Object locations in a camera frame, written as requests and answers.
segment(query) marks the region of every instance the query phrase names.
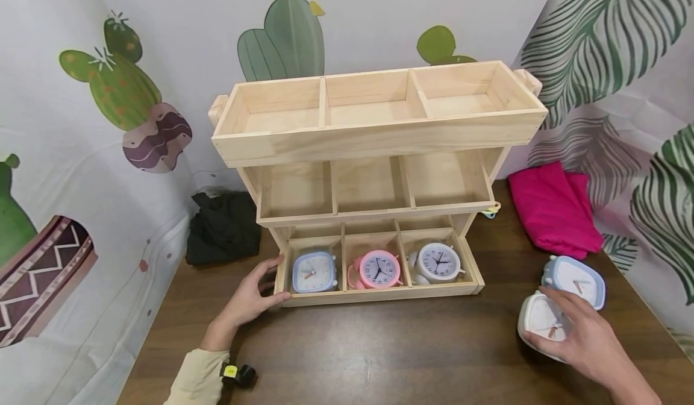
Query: human hand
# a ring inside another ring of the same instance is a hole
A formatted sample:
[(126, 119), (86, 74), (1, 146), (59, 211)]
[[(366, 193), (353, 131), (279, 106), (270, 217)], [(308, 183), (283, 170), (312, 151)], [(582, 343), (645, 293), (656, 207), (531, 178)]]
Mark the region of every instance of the human hand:
[(572, 323), (566, 340), (551, 341), (530, 331), (525, 340), (540, 351), (557, 356), (579, 373), (602, 384), (616, 403), (658, 404), (650, 388), (617, 340), (612, 327), (588, 301), (565, 290), (540, 287)]
[(243, 278), (229, 303), (207, 327), (207, 333), (200, 344), (200, 349), (206, 351), (228, 350), (239, 327), (259, 317), (265, 310), (292, 297), (289, 292), (280, 292), (280, 294), (269, 297), (260, 295), (261, 292), (275, 286), (274, 281), (260, 284), (260, 280), (265, 274), (276, 271), (277, 265), (283, 260), (283, 254), (275, 259), (264, 260)]

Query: wooden shelf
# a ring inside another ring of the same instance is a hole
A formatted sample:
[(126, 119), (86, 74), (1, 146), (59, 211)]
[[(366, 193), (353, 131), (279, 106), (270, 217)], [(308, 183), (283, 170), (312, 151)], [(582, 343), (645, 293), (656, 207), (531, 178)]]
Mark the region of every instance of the wooden shelf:
[[(285, 306), (474, 295), (484, 280), (465, 235), (493, 207), (492, 181), (547, 109), (542, 85), (498, 61), (237, 84), (208, 112), (213, 144), (236, 167), (287, 260)], [(418, 285), (407, 256), (443, 242), (460, 256), (452, 283)], [(337, 289), (296, 294), (301, 254), (335, 255)], [(401, 262), (400, 286), (351, 289), (348, 266), (370, 250)]]
[(246, 168), (263, 175), (265, 227), (481, 212), (494, 205), (477, 151)]
[[(339, 234), (303, 237), (289, 239), (285, 255), (289, 259), (278, 268), (275, 281), (275, 293), (291, 292), (292, 299), (284, 306), (310, 306), (318, 304), (362, 303), (362, 301), (403, 300), (421, 297), (449, 297), (454, 295), (478, 294), (484, 287), (484, 280), (475, 263), (470, 248), (465, 239), (457, 237), (452, 227), (420, 228), (419, 230), (400, 229), (398, 221), (381, 221), (367, 224), (372, 230), (382, 231), (369, 233), (351, 233), (346, 224), (340, 228)], [(411, 272), (407, 267), (407, 254), (419, 250), (429, 242), (443, 242), (453, 246), (460, 256), (465, 274), (460, 274), (453, 283), (442, 283), (420, 286), (412, 283)], [(293, 260), (307, 251), (325, 250), (333, 253), (338, 270), (337, 290), (315, 292), (315, 294), (296, 294), (292, 288)], [(402, 285), (387, 289), (352, 289), (347, 284), (347, 269), (357, 256), (362, 256), (371, 250), (388, 250), (396, 254), (401, 262)]]
[(521, 145), (547, 114), (499, 61), (243, 83), (216, 103), (229, 167)]

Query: black cloth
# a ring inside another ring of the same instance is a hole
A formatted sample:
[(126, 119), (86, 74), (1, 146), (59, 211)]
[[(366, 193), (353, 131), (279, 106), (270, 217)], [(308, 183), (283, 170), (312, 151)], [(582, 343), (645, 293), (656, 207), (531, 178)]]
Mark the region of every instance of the black cloth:
[(231, 262), (256, 256), (260, 249), (260, 226), (255, 223), (255, 203), (245, 191), (210, 198), (193, 195), (200, 206), (190, 221), (186, 262), (189, 265)]

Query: table surface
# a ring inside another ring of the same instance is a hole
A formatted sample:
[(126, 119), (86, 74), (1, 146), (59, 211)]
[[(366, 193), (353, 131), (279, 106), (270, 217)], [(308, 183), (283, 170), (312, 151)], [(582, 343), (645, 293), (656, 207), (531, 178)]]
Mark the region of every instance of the table surface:
[[(251, 391), (221, 404), (610, 404), (571, 367), (525, 346), (516, 333), (525, 297), (547, 253), (528, 240), (506, 181), (503, 205), (479, 215), (467, 241), (487, 286), (479, 295), (279, 309), (238, 333), (233, 361), (259, 373)], [(181, 263), (119, 404), (161, 404), (186, 352), (200, 343), (241, 279), (278, 248), (264, 232), (260, 255), (193, 269)], [(602, 311), (665, 404), (694, 401), (694, 365), (604, 253), (586, 263), (607, 284)]]

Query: alarm clock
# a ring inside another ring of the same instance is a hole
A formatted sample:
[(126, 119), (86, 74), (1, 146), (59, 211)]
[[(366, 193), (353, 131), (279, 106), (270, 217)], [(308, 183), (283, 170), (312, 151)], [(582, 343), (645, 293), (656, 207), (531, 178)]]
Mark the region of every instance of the alarm clock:
[(426, 244), (417, 254), (411, 253), (407, 264), (416, 272), (416, 284), (451, 283), (459, 273), (465, 274), (453, 247), (439, 242)]
[[(358, 273), (358, 280), (352, 280), (352, 271)], [(373, 250), (357, 257), (348, 268), (347, 282), (353, 289), (383, 289), (402, 284), (398, 256), (385, 250)]]
[(551, 341), (561, 342), (568, 337), (571, 332), (571, 326), (572, 324), (568, 317), (563, 314), (554, 301), (549, 299), (547, 295), (536, 292), (522, 303), (517, 332), (519, 332), (522, 341), (532, 349), (547, 355), (551, 359), (566, 363), (566, 361), (556, 356), (546, 354), (535, 348), (525, 340), (524, 332), (530, 331)]
[(600, 274), (583, 262), (569, 256), (549, 256), (542, 285), (576, 294), (595, 310), (605, 304), (605, 282)]
[(324, 292), (337, 287), (335, 256), (327, 251), (314, 251), (294, 260), (292, 287), (297, 294)]

